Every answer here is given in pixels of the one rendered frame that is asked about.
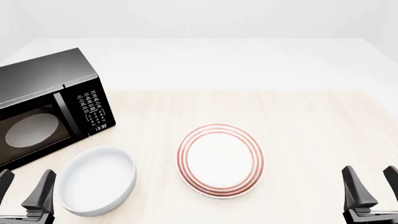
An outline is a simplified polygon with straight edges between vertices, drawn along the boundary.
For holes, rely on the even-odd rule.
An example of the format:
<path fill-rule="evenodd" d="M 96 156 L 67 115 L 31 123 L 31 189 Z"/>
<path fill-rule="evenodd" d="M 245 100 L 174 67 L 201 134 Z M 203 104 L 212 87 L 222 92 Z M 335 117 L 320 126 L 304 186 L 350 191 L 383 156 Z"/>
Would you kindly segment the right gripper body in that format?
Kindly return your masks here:
<path fill-rule="evenodd" d="M 398 212 L 357 212 L 349 209 L 343 212 L 346 224 L 398 224 Z"/>

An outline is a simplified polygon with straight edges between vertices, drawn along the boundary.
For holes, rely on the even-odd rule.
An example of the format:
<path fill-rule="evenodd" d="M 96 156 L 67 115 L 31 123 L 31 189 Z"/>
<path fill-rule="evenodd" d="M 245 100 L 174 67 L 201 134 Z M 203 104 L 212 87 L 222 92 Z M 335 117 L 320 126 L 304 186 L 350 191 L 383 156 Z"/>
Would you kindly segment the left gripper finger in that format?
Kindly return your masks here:
<path fill-rule="evenodd" d="M 22 202 L 27 214 L 54 214 L 53 189 L 56 173 L 47 169 L 32 193 Z"/>
<path fill-rule="evenodd" d="M 9 169 L 0 172 L 0 203 L 14 180 L 14 173 Z"/>

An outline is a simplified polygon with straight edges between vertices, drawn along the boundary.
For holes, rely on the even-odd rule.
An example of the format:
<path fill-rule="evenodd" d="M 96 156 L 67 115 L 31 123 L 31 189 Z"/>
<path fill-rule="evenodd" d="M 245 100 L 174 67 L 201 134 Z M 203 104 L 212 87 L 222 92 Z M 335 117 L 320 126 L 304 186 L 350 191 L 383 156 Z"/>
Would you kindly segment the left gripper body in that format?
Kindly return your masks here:
<path fill-rule="evenodd" d="M 53 224 L 55 217 L 42 210 L 28 210 L 25 216 L 0 215 L 0 224 Z"/>

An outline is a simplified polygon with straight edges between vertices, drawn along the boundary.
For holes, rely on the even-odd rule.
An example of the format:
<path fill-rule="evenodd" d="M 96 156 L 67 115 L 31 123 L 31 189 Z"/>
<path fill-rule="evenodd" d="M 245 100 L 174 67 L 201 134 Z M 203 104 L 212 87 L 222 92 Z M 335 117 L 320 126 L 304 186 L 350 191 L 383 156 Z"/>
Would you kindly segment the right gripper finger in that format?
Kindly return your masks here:
<path fill-rule="evenodd" d="M 356 212 L 371 212 L 378 201 L 368 192 L 354 169 L 346 166 L 341 173 L 345 188 L 344 211 L 352 209 Z"/>
<path fill-rule="evenodd" d="M 383 173 L 398 201 L 398 169 L 395 166 L 388 166 Z"/>

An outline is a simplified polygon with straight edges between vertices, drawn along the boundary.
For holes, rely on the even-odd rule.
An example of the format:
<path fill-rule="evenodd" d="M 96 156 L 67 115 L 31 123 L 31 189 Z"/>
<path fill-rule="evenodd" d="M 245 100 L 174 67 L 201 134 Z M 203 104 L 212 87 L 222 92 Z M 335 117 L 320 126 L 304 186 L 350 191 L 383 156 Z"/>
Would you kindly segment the white bowl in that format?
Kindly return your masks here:
<path fill-rule="evenodd" d="M 125 150 L 95 147 L 73 158 L 62 171 L 59 203 L 77 216 L 101 216 L 126 201 L 136 180 L 136 163 Z"/>

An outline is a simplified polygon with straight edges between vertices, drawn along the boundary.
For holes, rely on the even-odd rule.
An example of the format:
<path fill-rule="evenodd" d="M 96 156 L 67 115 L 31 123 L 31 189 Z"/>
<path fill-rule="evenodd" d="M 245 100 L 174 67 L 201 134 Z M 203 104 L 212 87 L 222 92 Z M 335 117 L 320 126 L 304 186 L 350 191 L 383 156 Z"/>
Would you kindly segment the white plate with red rings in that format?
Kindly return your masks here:
<path fill-rule="evenodd" d="M 259 143 L 230 124 L 206 124 L 189 132 L 177 149 L 176 169 L 198 194 L 232 199 L 260 182 L 266 166 Z"/>

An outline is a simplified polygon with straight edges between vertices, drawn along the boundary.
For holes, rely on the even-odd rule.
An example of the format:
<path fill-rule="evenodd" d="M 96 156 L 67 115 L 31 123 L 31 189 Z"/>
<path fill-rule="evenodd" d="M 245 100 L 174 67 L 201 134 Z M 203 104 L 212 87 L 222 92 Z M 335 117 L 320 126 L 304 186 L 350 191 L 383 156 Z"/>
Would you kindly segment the black microwave oven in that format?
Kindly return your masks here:
<path fill-rule="evenodd" d="M 79 48 L 0 67 L 0 171 L 115 124 L 100 77 Z"/>

